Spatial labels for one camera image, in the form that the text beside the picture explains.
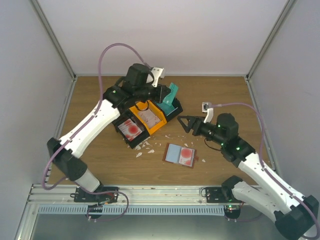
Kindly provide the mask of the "black bin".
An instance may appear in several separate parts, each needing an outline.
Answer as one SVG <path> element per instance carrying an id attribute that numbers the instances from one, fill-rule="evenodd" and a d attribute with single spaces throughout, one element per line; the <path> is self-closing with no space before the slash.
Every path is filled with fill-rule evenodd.
<path id="1" fill-rule="evenodd" d="M 157 103 L 153 100 L 151 103 L 155 106 L 155 109 L 152 111 L 161 121 L 165 119 L 166 122 L 170 122 L 183 112 L 182 105 L 176 97 L 173 99 L 171 104 Z"/>
<path id="2" fill-rule="evenodd" d="M 130 111 L 126 110 L 116 120 L 112 122 L 115 131 L 120 133 L 125 143 L 134 149 L 136 146 L 150 137 L 147 128 L 143 123 Z"/>

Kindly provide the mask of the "brown leather card holder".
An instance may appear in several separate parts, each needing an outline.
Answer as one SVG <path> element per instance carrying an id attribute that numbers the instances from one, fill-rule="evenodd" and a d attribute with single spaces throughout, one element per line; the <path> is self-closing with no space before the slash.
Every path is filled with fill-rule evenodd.
<path id="1" fill-rule="evenodd" d="M 180 146 L 172 143 L 167 143 L 162 161 L 180 165 L 186 168 L 193 168 L 195 162 L 199 160 L 197 150 L 187 146 Z"/>

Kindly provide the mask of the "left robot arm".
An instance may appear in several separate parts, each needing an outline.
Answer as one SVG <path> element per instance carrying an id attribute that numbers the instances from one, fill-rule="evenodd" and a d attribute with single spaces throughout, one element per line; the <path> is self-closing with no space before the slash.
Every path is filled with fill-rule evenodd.
<path id="1" fill-rule="evenodd" d="M 76 127 L 60 139 L 53 137 L 47 142 L 50 161 L 67 179 L 83 188 L 90 201 L 102 199 L 102 183 L 81 156 L 105 127 L 138 102 L 161 103 L 171 92 L 169 87 L 159 84 L 164 76 L 165 70 L 161 67 L 149 68 L 140 63 L 131 65 L 125 76 L 102 92 L 97 105 Z"/>

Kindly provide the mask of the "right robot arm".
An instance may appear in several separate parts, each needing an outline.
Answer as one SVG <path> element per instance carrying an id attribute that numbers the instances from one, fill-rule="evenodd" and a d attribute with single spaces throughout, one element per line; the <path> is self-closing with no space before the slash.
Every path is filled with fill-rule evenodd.
<path id="1" fill-rule="evenodd" d="M 319 202 L 304 196 L 289 186 L 260 158 L 257 151 L 239 136 L 239 125 L 230 113 L 218 115 L 216 124 L 203 117 L 179 116 L 186 133 L 203 136 L 220 145 L 223 157 L 236 168 L 250 176 L 262 191 L 248 185 L 237 176 L 222 184 L 223 200 L 245 202 L 268 217 L 279 233 L 287 240 L 298 240 L 313 226 L 318 230 Z"/>

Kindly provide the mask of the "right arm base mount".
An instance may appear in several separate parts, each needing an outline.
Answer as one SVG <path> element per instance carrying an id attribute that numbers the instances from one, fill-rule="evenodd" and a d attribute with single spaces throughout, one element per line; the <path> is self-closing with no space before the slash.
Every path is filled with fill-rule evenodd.
<path id="1" fill-rule="evenodd" d="M 207 203 L 222 203 L 222 204 L 240 204 L 237 199 L 226 198 L 220 186 L 207 186 L 199 191 L 200 195 L 206 199 Z"/>

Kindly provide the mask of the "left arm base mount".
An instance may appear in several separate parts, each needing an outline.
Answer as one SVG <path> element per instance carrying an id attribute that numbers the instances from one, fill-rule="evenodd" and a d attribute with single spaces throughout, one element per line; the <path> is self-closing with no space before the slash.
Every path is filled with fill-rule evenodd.
<path id="1" fill-rule="evenodd" d="M 78 187 L 70 197 L 75 203 L 111 204 L 118 201 L 118 190 L 116 186 L 103 186 L 95 191 L 97 194 L 92 194 Z"/>

